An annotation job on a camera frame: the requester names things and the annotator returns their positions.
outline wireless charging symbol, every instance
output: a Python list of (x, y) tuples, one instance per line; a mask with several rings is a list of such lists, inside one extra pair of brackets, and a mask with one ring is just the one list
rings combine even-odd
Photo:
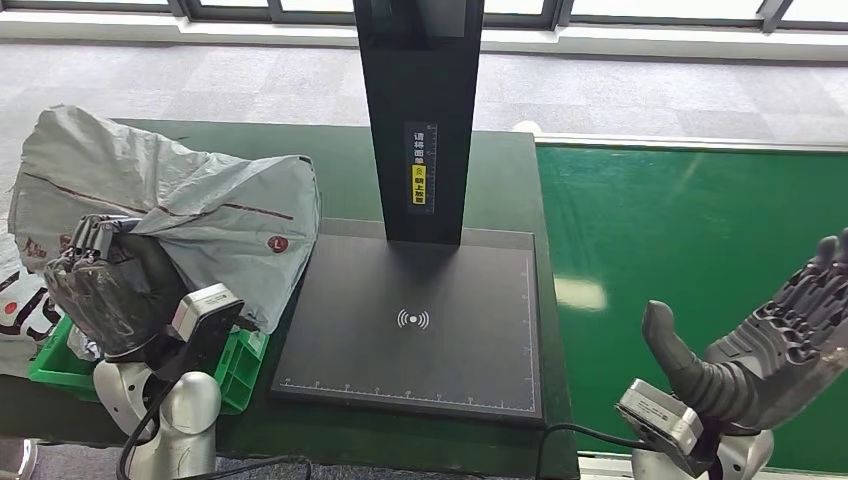
[(403, 328), (407, 325), (414, 325), (421, 330), (427, 330), (427, 327), (430, 326), (430, 314), (425, 310), (418, 315), (410, 315), (405, 308), (401, 309), (398, 312), (398, 327)]

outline black cable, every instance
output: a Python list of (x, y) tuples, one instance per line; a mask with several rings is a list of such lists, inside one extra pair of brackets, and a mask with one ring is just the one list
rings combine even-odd
[[(176, 382), (168, 382), (165, 384), (164, 389), (159, 393), (159, 395), (153, 400), (150, 404), (150, 407), (147, 409), (147, 412), (144, 413), (144, 417), (141, 418), (141, 421), (138, 422), (138, 425), (133, 430), (132, 434), (130, 434), (126, 443), (124, 443), (124, 448), (121, 450), (121, 456), (118, 459), (118, 467), (115, 471), (115, 476), (118, 480), (131, 480), (129, 478), (129, 474), (127, 473), (127, 464), (129, 463), (130, 452), (135, 447), (135, 444), (138, 442), (139, 437), (141, 437), (141, 432), (144, 430), (145, 425), (150, 423), (150, 420), (153, 418), (153, 415), (159, 411), (159, 408), (162, 406), (162, 403), (165, 401), (165, 398), (171, 393), (171, 390), (174, 388)], [(177, 480), (217, 480), (219, 478), (226, 478), (232, 475), (237, 475), (243, 472), (249, 472), (251, 470), (256, 470), (263, 467), (269, 467), (271, 465), (277, 465), (279, 463), (303, 463), (306, 466), (306, 473), (304, 475), (304, 480), (310, 480), (312, 478), (312, 462), (303, 455), (283, 455), (280, 457), (273, 457), (266, 460), (262, 460), (260, 462), (252, 463), (250, 465), (244, 465), (238, 468), (233, 468), (230, 470), (222, 470), (220, 472), (211, 472), (211, 473), (203, 473), (200, 475), (192, 475), (190, 477), (180, 477)]]
[(539, 451), (536, 455), (536, 476), (533, 477), (536, 480), (541, 480), (542, 478), (542, 455), (545, 452), (545, 441), (548, 439), (548, 436), (550, 434), (558, 432), (560, 430), (571, 430), (573, 432), (582, 433), (584, 435), (589, 435), (590, 437), (595, 437), (598, 440), (603, 440), (607, 443), (612, 443), (614, 445), (619, 445), (622, 447), (633, 448), (637, 450), (648, 450), (651, 452), (656, 451), (654, 447), (640, 440), (628, 440), (626, 438), (616, 437), (614, 435), (602, 433), (597, 430), (592, 430), (588, 427), (575, 425), (573, 423), (558, 423), (556, 425), (551, 425), (550, 427), (546, 428), (545, 432), (542, 434), (542, 439), (539, 440)]

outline yellow label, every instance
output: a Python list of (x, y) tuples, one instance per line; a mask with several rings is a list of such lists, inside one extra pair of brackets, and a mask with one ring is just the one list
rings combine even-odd
[(412, 166), (412, 203), (425, 205), (427, 203), (427, 166)]

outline green crate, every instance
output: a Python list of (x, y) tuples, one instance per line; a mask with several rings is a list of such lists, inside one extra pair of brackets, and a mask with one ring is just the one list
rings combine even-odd
[[(57, 387), (80, 400), (99, 402), (94, 390), (95, 362), (80, 360), (68, 348), (73, 324), (65, 316), (29, 367), (33, 382)], [(230, 333), (213, 377), (221, 387), (221, 414), (238, 415), (247, 408), (268, 347), (268, 335), (239, 330)]]

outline table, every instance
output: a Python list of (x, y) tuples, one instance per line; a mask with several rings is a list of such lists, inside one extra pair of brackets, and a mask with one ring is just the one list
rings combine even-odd
[[(577, 423), (629, 435), (611, 405), (634, 377), (667, 388), (641, 340), (648, 299), (667, 302), (680, 337), (703, 352), (812, 257), (820, 238), (848, 226), (848, 154), (822, 151), (836, 149), (538, 144)], [(846, 401), (848, 375), (777, 429), (769, 465), (848, 472)], [(615, 450), (585, 437), (577, 445)]]
[[(325, 217), (381, 219), (367, 128), (122, 122), (177, 139), (195, 150), (248, 159), (309, 155), (315, 165)], [(468, 228), (535, 234), (543, 405), (549, 423), (569, 421), (568, 385), (532, 136), (475, 133), (464, 224)], [(219, 419), (220, 453), (238, 457), (301, 453), (320, 463), (484, 475), (532, 474), (540, 437), (535, 429), (269, 400), (266, 392), (291, 313), (289, 308), (271, 337), (247, 411)], [(119, 445), (125, 439), (99, 404), (80, 402), (25, 380), (0, 377), (0, 405), (0, 434), (91, 445)], [(570, 433), (552, 436), (547, 452), (546, 477), (578, 478), (575, 443)]]

